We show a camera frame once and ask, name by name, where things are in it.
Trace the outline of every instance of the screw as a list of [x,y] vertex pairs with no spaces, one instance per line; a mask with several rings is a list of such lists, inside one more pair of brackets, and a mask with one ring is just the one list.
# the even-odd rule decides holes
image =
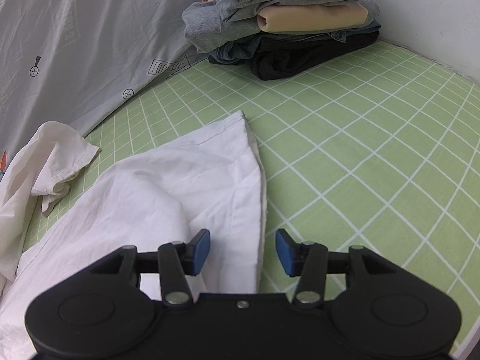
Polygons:
[[190,300],[190,296],[185,292],[175,291],[175,292],[170,292],[165,297],[165,300],[167,303],[171,305],[180,305],[188,302]]
[[237,302],[237,307],[239,309],[246,309],[247,307],[249,307],[249,305],[250,305],[249,302],[247,302],[246,300],[239,300]]
[[297,300],[303,304],[312,304],[319,302],[320,295],[315,291],[302,291],[297,294]]

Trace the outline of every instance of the wall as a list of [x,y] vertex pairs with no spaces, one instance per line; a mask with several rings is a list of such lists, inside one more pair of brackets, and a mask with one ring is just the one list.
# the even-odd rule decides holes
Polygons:
[[381,37],[480,83],[480,0],[376,0]]

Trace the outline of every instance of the folded beige garment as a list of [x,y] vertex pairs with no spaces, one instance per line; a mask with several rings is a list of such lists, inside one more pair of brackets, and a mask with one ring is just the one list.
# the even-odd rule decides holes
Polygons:
[[368,10],[360,5],[270,5],[257,15],[264,32],[328,31],[362,25]]

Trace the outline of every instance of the folded clothes stack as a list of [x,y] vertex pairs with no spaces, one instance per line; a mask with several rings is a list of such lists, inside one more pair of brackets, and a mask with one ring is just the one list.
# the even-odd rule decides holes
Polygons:
[[211,63],[246,63],[275,80],[372,44],[379,14],[373,0],[204,0],[182,18]]

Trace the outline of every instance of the green bed sheet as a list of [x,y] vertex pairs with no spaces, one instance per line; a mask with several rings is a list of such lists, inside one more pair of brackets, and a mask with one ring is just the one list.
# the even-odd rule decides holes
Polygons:
[[[267,176],[261,291],[291,293],[274,232],[346,251],[361,244],[447,292],[463,312],[454,350],[480,316],[480,88],[385,42],[292,79],[203,61],[135,96],[87,140],[100,155],[47,217],[34,245],[114,162],[242,110]],[[327,297],[345,288],[332,276]]]

